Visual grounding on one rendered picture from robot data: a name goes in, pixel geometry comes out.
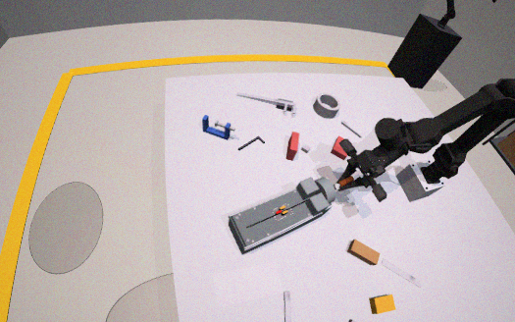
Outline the yellow-orange block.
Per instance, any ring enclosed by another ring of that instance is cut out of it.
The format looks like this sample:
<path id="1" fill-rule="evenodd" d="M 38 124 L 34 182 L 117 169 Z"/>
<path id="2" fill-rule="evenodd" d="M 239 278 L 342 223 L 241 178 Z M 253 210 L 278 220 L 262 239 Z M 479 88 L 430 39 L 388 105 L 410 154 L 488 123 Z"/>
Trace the yellow-orange block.
<path id="1" fill-rule="evenodd" d="M 379 297 L 370 298 L 370 306 L 372 314 L 381 314 L 395 310 L 395 304 L 392 295 L 383 295 Z"/>

